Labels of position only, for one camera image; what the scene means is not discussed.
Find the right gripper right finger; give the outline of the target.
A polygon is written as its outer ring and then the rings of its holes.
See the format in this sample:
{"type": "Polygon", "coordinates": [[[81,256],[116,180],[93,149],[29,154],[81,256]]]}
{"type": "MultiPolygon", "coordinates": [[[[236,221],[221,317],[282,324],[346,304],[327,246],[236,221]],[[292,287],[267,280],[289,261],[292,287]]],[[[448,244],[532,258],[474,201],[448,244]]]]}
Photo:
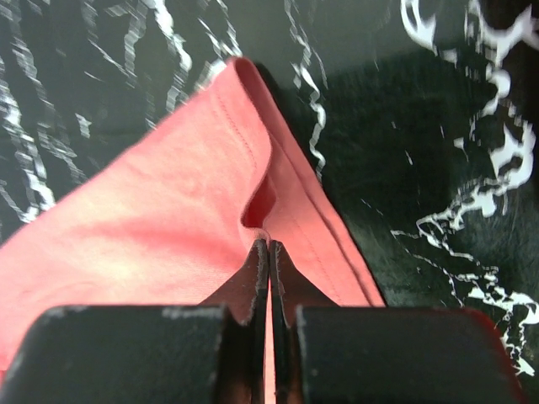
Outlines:
{"type": "Polygon", "coordinates": [[[269,247],[279,403],[523,403],[479,311],[339,306],[269,247]]]}

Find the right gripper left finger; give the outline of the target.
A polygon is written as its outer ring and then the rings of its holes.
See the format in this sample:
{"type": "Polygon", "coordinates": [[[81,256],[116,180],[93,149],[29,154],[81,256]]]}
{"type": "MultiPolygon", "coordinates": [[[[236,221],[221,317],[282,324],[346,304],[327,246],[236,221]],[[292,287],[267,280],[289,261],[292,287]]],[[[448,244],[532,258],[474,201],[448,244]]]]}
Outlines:
{"type": "Polygon", "coordinates": [[[58,306],[26,332],[4,403],[261,403],[269,252],[196,306],[58,306]]]}

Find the pink t shirt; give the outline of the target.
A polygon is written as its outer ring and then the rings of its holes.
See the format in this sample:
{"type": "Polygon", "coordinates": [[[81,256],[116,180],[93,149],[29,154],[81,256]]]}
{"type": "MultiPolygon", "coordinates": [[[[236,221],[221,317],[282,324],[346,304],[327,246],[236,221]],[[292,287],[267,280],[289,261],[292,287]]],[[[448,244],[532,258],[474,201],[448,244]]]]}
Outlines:
{"type": "MultiPolygon", "coordinates": [[[[258,240],[268,251],[282,243],[337,305],[382,305],[258,69],[234,58],[207,89],[2,246],[1,387],[45,311],[196,306],[258,240]]],[[[279,403],[270,272],[264,402],[279,403]]]]}

